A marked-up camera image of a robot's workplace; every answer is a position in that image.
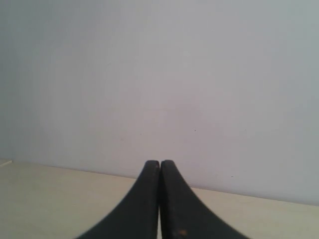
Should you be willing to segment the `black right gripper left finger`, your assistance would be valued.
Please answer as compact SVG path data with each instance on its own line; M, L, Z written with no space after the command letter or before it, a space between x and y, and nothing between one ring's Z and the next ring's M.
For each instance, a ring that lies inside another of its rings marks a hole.
M132 188L100 222L80 239L156 239L160 164L146 161Z

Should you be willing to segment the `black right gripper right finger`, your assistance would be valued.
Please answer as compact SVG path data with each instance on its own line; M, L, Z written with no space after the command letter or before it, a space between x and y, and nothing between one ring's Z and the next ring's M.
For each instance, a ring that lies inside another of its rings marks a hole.
M192 191L172 160L160 165L159 209L163 239L245 239Z

